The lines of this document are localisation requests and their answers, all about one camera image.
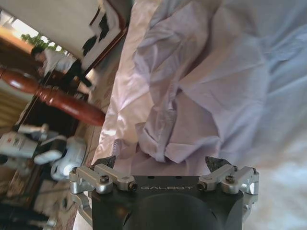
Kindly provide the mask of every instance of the floor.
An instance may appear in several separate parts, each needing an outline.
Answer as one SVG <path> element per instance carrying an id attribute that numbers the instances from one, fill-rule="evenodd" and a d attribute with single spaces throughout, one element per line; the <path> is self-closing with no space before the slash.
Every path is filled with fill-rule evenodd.
<path id="1" fill-rule="evenodd" d="M 110 97 L 114 84 L 115 74 L 118 69 L 120 53 L 124 39 L 115 47 L 112 52 L 93 70 L 87 78 L 96 86 L 93 92 L 81 83 L 79 90 L 89 93 L 89 103 L 95 104 L 106 113 L 110 104 Z M 86 156 L 83 164 L 91 165 L 95 150 L 99 143 L 99 136 L 102 127 L 91 126 L 80 122 L 76 136 L 82 137 L 87 142 Z M 40 191 L 52 191 L 46 195 L 40 195 L 35 202 L 34 209 L 43 212 L 48 216 L 58 216 L 56 230 L 71 230 L 73 227 L 77 208 L 69 197 L 69 182 L 51 182 L 44 181 Z"/>

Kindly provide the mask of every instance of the white robot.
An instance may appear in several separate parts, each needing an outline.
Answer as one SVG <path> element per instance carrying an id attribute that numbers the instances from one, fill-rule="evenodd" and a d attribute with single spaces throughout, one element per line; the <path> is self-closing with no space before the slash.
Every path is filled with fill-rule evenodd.
<path id="1" fill-rule="evenodd" d="M 31 134 L 31 140 L 25 134 Z M 18 132 L 11 131 L 0 139 L 0 163 L 20 171 L 21 175 L 30 172 L 27 159 L 42 165 L 51 163 L 51 177 L 54 180 L 69 178 L 74 167 L 81 166 L 86 152 L 82 138 L 58 135 L 49 131 L 47 124 L 41 127 L 20 125 Z"/>

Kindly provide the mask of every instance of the wooden furniture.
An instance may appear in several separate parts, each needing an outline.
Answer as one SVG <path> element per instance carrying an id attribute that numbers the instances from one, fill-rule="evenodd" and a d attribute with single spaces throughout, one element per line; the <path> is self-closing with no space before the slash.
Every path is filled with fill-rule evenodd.
<path id="1" fill-rule="evenodd" d="M 0 67 L 0 79 L 20 91 L 33 93 L 47 105 L 91 125 L 102 126 L 105 120 L 105 114 L 94 105 L 78 100 L 60 90 L 39 85 L 34 79 L 27 78 L 19 72 Z"/>
<path id="2" fill-rule="evenodd" d="M 59 76 L 57 72 L 49 73 L 41 80 L 40 84 L 43 86 L 58 86 L 60 84 Z M 80 93 L 76 91 L 70 92 L 70 95 L 76 94 L 79 96 L 80 100 L 87 101 L 87 94 L 80 95 Z M 71 137 L 75 134 L 79 120 L 57 108 L 46 105 L 41 102 L 37 96 L 34 96 L 26 108 L 24 115 L 21 117 L 19 125 L 27 124 L 41 126 L 44 123 L 49 124 L 50 130 L 56 131 L 66 137 Z M 25 208 L 33 208 L 39 188 L 46 178 L 50 179 L 50 167 L 48 165 L 34 165 L 31 175 L 24 182 L 25 188 L 21 194 L 24 197 L 14 199 L 12 204 Z"/>

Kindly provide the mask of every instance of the white bedsheet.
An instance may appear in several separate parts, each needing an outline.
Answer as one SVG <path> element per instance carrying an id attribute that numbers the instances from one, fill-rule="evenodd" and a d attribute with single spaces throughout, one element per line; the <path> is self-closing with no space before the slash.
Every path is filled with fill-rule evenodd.
<path id="1" fill-rule="evenodd" d="M 117 138 L 131 143 L 137 141 L 134 125 L 145 122 L 153 105 L 147 83 L 134 72 L 132 56 L 158 2 L 137 0 L 133 7 L 111 104 L 94 161 L 109 156 L 113 141 Z M 247 230 L 307 229 L 307 183 L 304 182 L 307 176 L 307 30 L 300 24 L 306 21 L 306 9 L 307 4 L 301 0 L 283 1 L 282 5 L 276 0 L 270 3 L 260 1 L 254 8 L 256 15 L 259 11 L 263 15 L 272 14 L 280 22 L 268 23 L 258 33 L 271 31 L 271 38 L 282 35 L 285 39 L 276 40 L 276 48 L 272 51 L 280 52 L 280 60 L 273 60 L 275 65 L 271 69 L 265 112 L 253 148 L 240 155 L 222 153 L 219 156 L 238 166 L 256 167 L 260 172 L 259 200 L 244 224 Z M 301 25 L 300 31 L 287 36 L 291 25 L 298 24 Z M 277 34 L 281 26 L 286 29 L 282 31 L 283 34 Z M 304 46 L 292 46 L 293 36 Z M 77 215 L 74 229 L 87 228 L 90 229 Z"/>

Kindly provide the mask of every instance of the bright window light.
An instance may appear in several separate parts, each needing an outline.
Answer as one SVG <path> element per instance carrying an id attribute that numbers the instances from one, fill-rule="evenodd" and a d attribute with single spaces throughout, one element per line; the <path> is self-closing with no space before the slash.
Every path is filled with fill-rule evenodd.
<path id="1" fill-rule="evenodd" d="M 19 36 L 22 34 L 29 34 L 31 37 L 38 35 L 38 31 L 23 23 L 19 19 L 12 23 L 12 27 L 18 32 L 18 34 L 20 34 Z"/>
<path id="2" fill-rule="evenodd" d="M 61 50 L 62 50 L 62 47 L 57 46 L 56 51 L 61 51 Z"/>
<path id="3" fill-rule="evenodd" d="M 46 38 L 45 36 L 42 36 L 40 39 L 43 40 L 45 43 L 48 43 L 48 41 L 49 41 L 49 39 Z"/>

